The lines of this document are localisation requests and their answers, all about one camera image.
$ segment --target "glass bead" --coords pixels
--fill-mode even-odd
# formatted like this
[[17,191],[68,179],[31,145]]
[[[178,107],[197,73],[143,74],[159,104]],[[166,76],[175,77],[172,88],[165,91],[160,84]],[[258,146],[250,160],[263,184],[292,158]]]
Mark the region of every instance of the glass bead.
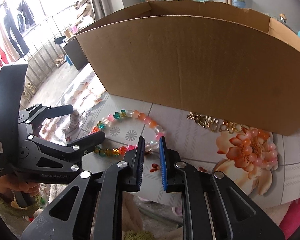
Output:
[[107,116],[105,116],[104,118],[101,119],[101,122],[103,122],[104,124],[108,124],[109,123],[109,119]]
[[133,113],[132,113],[132,117],[135,118],[135,119],[138,119],[139,114],[140,114],[140,113],[139,113],[138,110],[134,110]]
[[150,152],[150,151],[151,151],[150,143],[145,143],[145,152]]
[[112,155],[112,150],[106,149],[106,156],[111,156],[111,155]]
[[113,154],[114,156],[119,156],[119,155],[120,155],[119,149],[118,149],[118,148],[114,148],[114,149],[112,150],[112,154]]
[[151,149],[153,149],[153,150],[158,149],[158,148],[159,148],[159,141],[157,141],[157,140],[152,140],[152,141],[150,142],[150,146],[151,146]]
[[132,117],[133,111],[132,110],[127,110],[126,115],[127,117]]
[[151,122],[149,123],[149,127],[150,127],[151,129],[153,129],[153,128],[156,127],[157,125],[158,125],[157,122],[154,121],[154,120],[151,120]]
[[103,122],[99,121],[99,122],[97,123],[97,126],[98,126],[100,129],[102,129],[102,128],[104,128],[105,124],[104,124]]
[[119,115],[120,115],[121,117],[126,117],[126,116],[127,116],[126,113],[127,113],[127,111],[124,110],[124,109],[122,109],[122,110],[120,110]]
[[153,128],[155,133],[163,132],[163,129],[160,125],[157,125],[156,127]]
[[110,122],[113,122],[113,121],[114,121],[113,114],[108,114],[108,120],[109,120]]
[[138,119],[143,121],[145,118],[146,118],[146,114],[145,113],[140,113],[139,116],[138,116]]
[[133,150],[133,149],[134,149],[134,146],[133,146],[133,145],[128,145],[127,151],[130,151],[130,150]]
[[94,148],[94,152],[96,153],[96,154],[98,154],[99,152],[100,152],[100,147],[99,146],[96,146],[95,148]]
[[106,150],[105,150],[105,149],[100,149],[100,150],[99,150],[99,155],[100,155],[101,157],[106,156]]
[[92,128],[92,131],[93,131],[93,132],[99,132],[100,129],[99,129],[99,127],[97,127],[97,126],[94,126],[94,127]]
[[113,117],[114,117],[114,119],[116,119],[116,120],[120,119],[120,114],[119,114],[119,112],[115,112],[115,113],[113,114]]
[[150,122],[151,122],[151,117],[149,117],[149,116],[147,116],[144,120],[143,120],[143,122],[145,123],[145,124],[149,124]]
[[121,146],[119,148],[119,152],[120,152],[121,155],[124,155],[126,153],[126,151],[127,151],[127,148],[125,146]]
[[163,137],[164,134],[162,132],[159,132],[155,135],[155,139],[159,141],[160,137]]

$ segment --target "pink towel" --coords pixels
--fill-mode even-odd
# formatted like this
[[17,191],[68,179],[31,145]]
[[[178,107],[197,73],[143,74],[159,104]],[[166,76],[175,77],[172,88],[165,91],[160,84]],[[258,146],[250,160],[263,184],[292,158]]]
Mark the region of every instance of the pink towel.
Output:
[[284,216],[280,228],[288,239],[300,226],[300,198],[291,202],[287,214]]

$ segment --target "white bead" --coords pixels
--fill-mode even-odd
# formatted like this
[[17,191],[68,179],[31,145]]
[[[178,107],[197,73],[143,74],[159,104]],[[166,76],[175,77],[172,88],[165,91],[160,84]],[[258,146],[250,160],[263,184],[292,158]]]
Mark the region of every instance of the white bead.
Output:
[[157,140],[152,140],[152,141],[150,142],[150,146],[151,146],[151,149],[153,149],[153,150],[158,149],[158,148],[159,148],[159,141],[157,141]]
[[126,115],[127,117],[132,117],[133,111],[132,110],[127,110]]
[[163,131],[163,128],[160,125],[157,125],[153,128],[155,133],[159,133]]
[[101,122],[103,122],[104,124],[108,124],[108,123],[109,123],[108,117],[102,118],[102,119],[101,119]]
[[150,143],[145,143],[145,152],[150,152],[150,151],[151,151]]

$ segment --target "red bead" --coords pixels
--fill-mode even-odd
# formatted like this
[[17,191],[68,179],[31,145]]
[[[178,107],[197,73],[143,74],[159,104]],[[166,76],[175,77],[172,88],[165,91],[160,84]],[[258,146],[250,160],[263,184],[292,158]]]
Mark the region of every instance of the red bead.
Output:
[[93,132],[99,132],[100,129],[99,129],[99,127],[97,127],[97,126],[94,126],[94,127],[92,128],[92,131],[93,131]]
[[120,152],[121,155],[124,155],[126,153],[126,151],[127,151],[127,148],[125,146],[121,146],[119,148],[119,152]]

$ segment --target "yellow bead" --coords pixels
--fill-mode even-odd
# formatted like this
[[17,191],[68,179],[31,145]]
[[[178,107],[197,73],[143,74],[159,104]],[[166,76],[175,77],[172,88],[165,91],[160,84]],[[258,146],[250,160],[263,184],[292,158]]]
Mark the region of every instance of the yellow bead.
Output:
[[106,155],[111,156],[112,155],[112,150],[111,149],[106,149]]
[[98,153],[100,152],[100,147],[99,147],[99,146],[96,146],[96,147],[94,148],[94,152],[95,152],[96,154],[98,154]]
[[112,150],[112,153],[113,153],[114,156],[120,155],[120,151],[119,151],[118,148],[114,148],[114,149]]

